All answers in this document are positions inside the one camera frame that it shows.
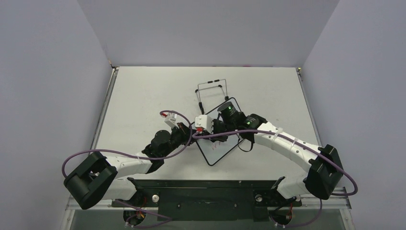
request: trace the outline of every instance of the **gray wall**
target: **gray wall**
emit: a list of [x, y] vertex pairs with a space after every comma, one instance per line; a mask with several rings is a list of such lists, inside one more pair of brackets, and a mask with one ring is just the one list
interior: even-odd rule
[[302, 66], [338, 0], [78, 0], [116, 66]]
[[0, 228], [59, 229], [111, 68], [75, 0], [2, 0], [0, 22]]
[[406, 226], [405, 9], [341, 0], [303, 66], [321, 140], [360, 186], [350, 199], [357, 229]]

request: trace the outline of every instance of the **white table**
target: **white table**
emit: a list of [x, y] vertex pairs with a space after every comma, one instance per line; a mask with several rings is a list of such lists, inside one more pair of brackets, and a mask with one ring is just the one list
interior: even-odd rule
[[[227, 79], [228, 95], [241, 110], [258, 114], [306, 142], [317, 144], [316, 133], [295, 68], [248, 67], [120, 67], [97, 142], [98, 149], [135, 154], [154, 134], [170, 131], [161, 110], [175, 110], [191, 121], [201, 114], [194, 91], [197, 84]], [[224, 101], [219, 89], [201, 92], [205, 111]], [[249, 143], [242, 148], [249, 149]], [[276, 180], [302, 169], [269, 148], [254, 145], [245, 153], [235, 148], [209, 166], [196, 144], [165, 160], [156, 172], [136, 179], [166, 180]]]

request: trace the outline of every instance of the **small whiteboard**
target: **small whiteboard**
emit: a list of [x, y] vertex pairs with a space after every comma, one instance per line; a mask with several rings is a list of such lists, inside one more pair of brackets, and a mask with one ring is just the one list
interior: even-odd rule
[[[241, 109], [238, 106], [238, 103], [234, 97], [228, 99], [224, 103], [226, 103], [226, 102], [233, 103], [236, 110], [241, 112]], [[213, 119], [217, 119], [219, 117], [217, 108], [220, 107], [222, 104], [218, 105], [216, 108], [214, 108], [213, 110], [211, 110], [210, 112], [208, 112], [206, 114], [209, 115], [209, 117], [211, 117]], [[198, 139], [196, 141], [196, 144], [199, 147], [200, 151], [202, 152], [204, 158], [206, 159], [207, 164], [209, 164], [210, 166], [213, 166], [219, 160], [221, 160], [226, 154], [228, 154], [231, 150], [233, 150], [240, 141], [242, 141], [242, 140], [240, 140], [237, 135], [232, 135], [232, 136], [228, 136], [228, 139], [226, 142], [216, 141], [213, 143], [206, 139]]]

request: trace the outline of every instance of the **purple cable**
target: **purple cable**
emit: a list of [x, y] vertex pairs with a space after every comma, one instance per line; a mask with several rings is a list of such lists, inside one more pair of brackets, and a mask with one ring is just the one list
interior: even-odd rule
[[272, 220], [273, 222], [277, 223], [278, 226], [281, 226], [281, 227], [284, 226], [284, 228], [303, 227], [303, 226], [306, 226], [306, 225], [309, 225], [309, 224], [315, 222], [315, 221], [320, 217], [320, 215], [321, 215], [321, 210], [322, 210], [322, 209], [323, 209], [323, 202], [321, 202], [321, 199], [320, 199], [320, 208], [319, 208], [319, 210], [318, 210], [318, 212], [317, 212], [317, 215], [316, 215], [313, 219], [309, 220], [309, 221], [306, 222], [306, 223], [302, 223], [302, 224], [282, 225], [282, 224], [277, 223], [272, 217], [271, 217], [271, 220]]
[[[141, 212], [144, 212], [144, 213], [147, 213], [147, 214], [151, 214], [151, 215], [153, 215], [153, 216], [162, 217], [162, 218], [166, 218], [166, 219], [167, 219], [167, 220], [164, 221], [164, 222], [160, 222], [160, 223], [156, 223], [156, 224], [152, 224], [152, 225], [148, 225], [148, 226], [134, 226], [134, 228], [136, 228], [136, 229], [148, 229], [148, 228], [153, 228], [153, 227], [156, 227], [156, 226], [159, 226], [159, 225], [162, 225], [162, 224], [165, 224], [165, 223], [168, 223], [168, 222], [172, 221], [172, 218], [170, 218], [170, 217], [167, 217], [167, 216], [164, 216], [164, 215], [161, 215], [161, 214], [158, 214], [158, 213], [154, 213], [154, 212], [151, 212], [151, 211], [147, 211], [147, 210], [141, 209], [141, 208], [139, 208], [139, 207], [135, 207], [135, 206], [133, 206], [133, 205], [127, 204], [126, 202], [123, 202], [123, 201], [120, 201], [120, 200], [115, 200], [114, 202], [119, 203], [119, 204], [124, 205], [124, 206], [127, 206], [127, 207], [131, 207], [131, 208], [133, 208], [133, 209], [135, 209], [135, 210], [137, 210], [137, 211], [141, 211]], [[136, 216], [137, 216], [137, 214], [132, 215], [132, 216], [130, 216], [129, 218], [127, 218], [127, 219], [125, 220], [126, 223], [130, 223], [130, 220], [131, 220], [132, 218], [136, 217]]]
[[187, 143], [185, 144], [185, 146], [183, 146], [183, 148], [182, 148], [181, 150], [179, 150], [178, 152], [176, 152], [176, 153], [174, 153], [174, 154], [172, 154], [172, 155], [170, 155], [170, 156], [166, 156], [166, 157], [156, 157], [156, 158], [152, 158], [152, 157], [138, 157], [138, 156], [134, 156], [134, 155], [130, 155], [130, 154], [127, 154], [127, 153], [124, 153], [124, 152], [115, 151], [115, 150], [110, 150], [110, 149], [90, 149], [90, 150], [84, 150], [84, 151], [77, 152], [77, 153], [75, 153], [75, 154], [69, 156], [68, 158], [66, 158], [66, 160], [62, 163], [62, 174], [63, 174], [63, 176], [64, 176], [65, 178], [67, 177], [66, 172], [65, 172], [65, 166], [66, 166], [66, 163], [67, 163], [70, 159], [72, 159], [72, 158], [74, 158], [74, 157], [76, 157], [76, 156], [78, 156], [78, 155], [81, 155], [81, 154], [84, 154], [84, 153], [89, 153], [89, 152], [111, 152], [111, 153], [115, 153], [115, 154], [119, 154], [119, 155], [123, 155], [123, 156], [129, 157], [129, 158], [136, 158], [136, 159], [141, 159], [141, 160], [164, 160], [164, 159], [169, 159], [169, 158], [172, 158], [172, 157], [174, 157], [174, 156], [177, 156], [179, 153], [183, 152], [183, 151], [186, 149], [187, 146], [189, 146], [189, 144], [190, 144], [190, 142], [191, 142], [191, 140], [192, 140], [192, 134], [193, 134], [193, 131], [192, 131], [192, 124], [190, 123], [190, 121], [188, 120], [188, 118], [186, 118], [184, 115], [182, 115], [182, 114], [180, 114], [180, 113], [178, 113], [178, 112], [176, 112], [176, 111], [163, 110], [163, 111], [159, 112], [159, 114], [163, 114], [163, 113], [174, 113], [174, 114], [177, 114], [177, 115], [183, 117], [183, 119], [185, 119], [185, 120], [187, 121], [187, 123], [189, 124], [189, 129], [190, 129], [191, 133], [190, 133], [188, 142], [187, 142]]
[[[196, 132], [195, 134], [192, 135], [192, 137], [194, 139], [209, 139], [209, 138], [215, 138], [215, 137], [220, 137], [220, 136], [235, 135], [235, 134], [238, 134], [238, 133], [265, 133], [265, 134], [269, 134], [269, 135], [275, 135], [274, 132], [270, 132], [270, 131], [248, 129], [248, 130], [237, 130], [237, 131], [231, 131], [231, 132], [210, 134], [210, 135], [204, 135], [204, 136], [198, 136], [199, 133]], [[285, 140], [288, 140], [288, 141], [294, 143], [294, 140], [290, 139], [289, 137], [287, 137], [285, 135], [279, 134], [278, 137], [281, 137], [281, 138], [283, 138]], [[304, 145], [302, 143], [295, 142], [295, 145], [300, 146], [300, 147], [302, 147], [302, 148], [316, 154], [318, 157], [322, 158], [327, 163], [331, 164], [337, 171], [339, 171], [340, 173], [345, 175], [351, 181], [351, 183], [354, 186], [354, 191], [353, 192], [350, 192], [350, 193], [332, 193], [332, 195], [334, 195], [334, 196], [352, 196], [352, 195], [355, 195], [358, 192], [358, 185], [355, 182], [355, 180], [348, 173], [346, 173], [342, 168], [340, 168], [338, 165], [336, 165], [334, 162], [332, 162], [329, 158], [321, 155], [317, 151], [314, 151], [313, 149], [307, 147], [306, 145]]]

